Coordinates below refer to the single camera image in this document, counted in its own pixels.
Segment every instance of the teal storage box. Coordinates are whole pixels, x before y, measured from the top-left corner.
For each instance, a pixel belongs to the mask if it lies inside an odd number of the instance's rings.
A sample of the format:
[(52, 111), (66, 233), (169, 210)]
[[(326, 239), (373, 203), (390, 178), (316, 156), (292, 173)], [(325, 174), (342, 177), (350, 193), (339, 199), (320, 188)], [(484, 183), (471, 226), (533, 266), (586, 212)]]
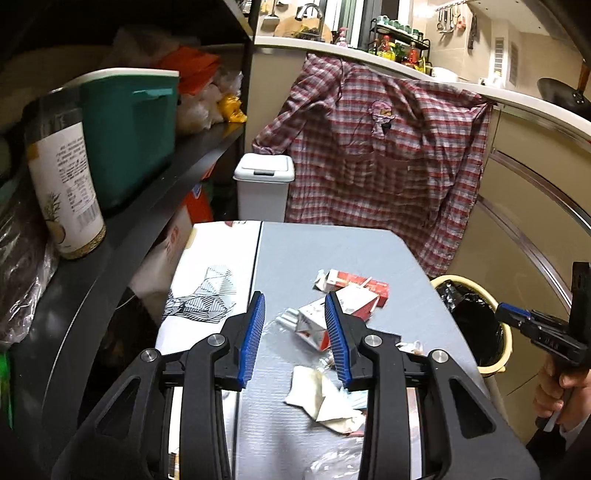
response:
[(116, 68), (66, 83), (80, 86), (86, 154), (100, 208), (129, 200), (174, 150), (178, 72)]

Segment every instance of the crumpled paper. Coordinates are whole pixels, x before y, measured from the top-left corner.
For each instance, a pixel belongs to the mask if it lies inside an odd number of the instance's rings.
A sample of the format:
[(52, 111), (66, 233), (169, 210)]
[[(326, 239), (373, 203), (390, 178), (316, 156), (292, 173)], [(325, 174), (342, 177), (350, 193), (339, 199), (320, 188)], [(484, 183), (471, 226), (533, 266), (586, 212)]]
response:
[(291, 390), (285, 403), (301, 407), (315, 421), (338, 433), (353, 433), (365, 416), (352, 408), (348, 398), (322, 372), (298, 365), (294, 367)]

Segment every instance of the white trash can lid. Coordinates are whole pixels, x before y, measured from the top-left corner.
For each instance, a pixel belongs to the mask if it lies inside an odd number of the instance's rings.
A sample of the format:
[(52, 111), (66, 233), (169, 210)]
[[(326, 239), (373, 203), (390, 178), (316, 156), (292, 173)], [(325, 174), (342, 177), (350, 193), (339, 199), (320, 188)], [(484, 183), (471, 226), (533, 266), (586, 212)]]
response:
[(293, 160), (287, 155), (247, 153), (234, 170), (234, 180), (289, 183), (295, 177)]

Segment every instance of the red and white box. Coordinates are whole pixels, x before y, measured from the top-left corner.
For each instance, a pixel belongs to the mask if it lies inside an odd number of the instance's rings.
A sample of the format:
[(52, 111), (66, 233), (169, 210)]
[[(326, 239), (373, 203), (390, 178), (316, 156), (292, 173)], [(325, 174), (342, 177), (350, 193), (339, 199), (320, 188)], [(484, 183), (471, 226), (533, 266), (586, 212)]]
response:
[[(343, 313), (355, 315), (367, 322), (379, 302), (379, 295), (356, 284), (347, 285), (336, 293)], [(295, 333), (314, 348), (323, 351), (330, 346), (324, 319), (324, 299), (299, 309)]]
[(359, 275), (341, 272), (339, 270), (329, 270), (328, 275), (326, 276), (326, 281), (324, 282), (325, 288), (320, 288), (320, 285), (318, 284), (317, 286), (322, 291), (332, 291), (346, 287), (350, 284), (363, 285), (368, 290), (378, 294), (378, 307), (383, 307), (388, 300), (390, 286), (387, 283), (374, 280), (373, 278), (368, 279), (367, 277), (360, 277)]

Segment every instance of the cutting board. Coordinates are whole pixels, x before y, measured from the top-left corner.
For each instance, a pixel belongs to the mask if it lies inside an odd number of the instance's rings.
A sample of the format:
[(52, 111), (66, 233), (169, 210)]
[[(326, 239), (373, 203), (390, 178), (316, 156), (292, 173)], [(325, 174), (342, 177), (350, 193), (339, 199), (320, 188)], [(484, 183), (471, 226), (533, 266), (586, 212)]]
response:
[[(328, 26), (323, 23), (322, 38), (326, 43), (332, 43), (332, 32)], [(318, 18), (303, 18), (301, 22), (296, 17), (287, 17), (279, 22), (273, 34), (275, 37), (293, 37), (293, 32), (300, 31), (302, 27), (318, 28)]]

